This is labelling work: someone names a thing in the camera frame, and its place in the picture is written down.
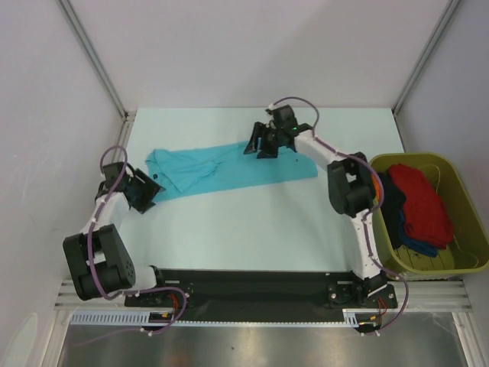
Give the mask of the turquoise t shirt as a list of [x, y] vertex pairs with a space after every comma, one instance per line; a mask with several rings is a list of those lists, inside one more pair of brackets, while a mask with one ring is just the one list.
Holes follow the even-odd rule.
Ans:
[[148, 175], [163, 190], [157, 202], [186, 196], [309, 179], [318, 176], [306, 156], [281, 148], [277, 158], [245, 154], [244, 141], [180, 151], [155, 149], [146, 158]]

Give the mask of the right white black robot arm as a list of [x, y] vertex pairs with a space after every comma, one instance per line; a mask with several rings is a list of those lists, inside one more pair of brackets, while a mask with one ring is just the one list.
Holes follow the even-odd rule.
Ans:
[[277, 158], [279, 149], [289, 148], [311, 159], [327, 174], [328, 198], [334, 211], [347, 216], [357, 239], [352, 271], [359, 280], [352, 288], [354, 301], [369, 307], [387, 287], [383, 265], [377, 254], [373, 214], [380, 208], [384, 189], [363, 153], [346, 154], [323, 141], [316, 125], [297, 121], [289, 105], [269, 105], [270, 120], [255, 122], [245, 154], [258, 159]]

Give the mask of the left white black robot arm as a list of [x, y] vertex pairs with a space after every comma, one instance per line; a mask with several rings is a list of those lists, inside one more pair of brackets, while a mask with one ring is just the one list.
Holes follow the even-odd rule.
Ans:
[[117, 162], [102, 167], [104, 175], [96, 195], [96, 209], [83, 229], [63, 240], [63, 251], [77, 296], [81, 300], [100, 298], [104, 292], [134, 291], [150, 304], [163, 304], [168, 286], [157, 280], [151, 266], [136, 267], [119, 229], [130, 210], [140, 214], [155, 206], [155, 196], [163, 190], [158, 183], [130, 164]]

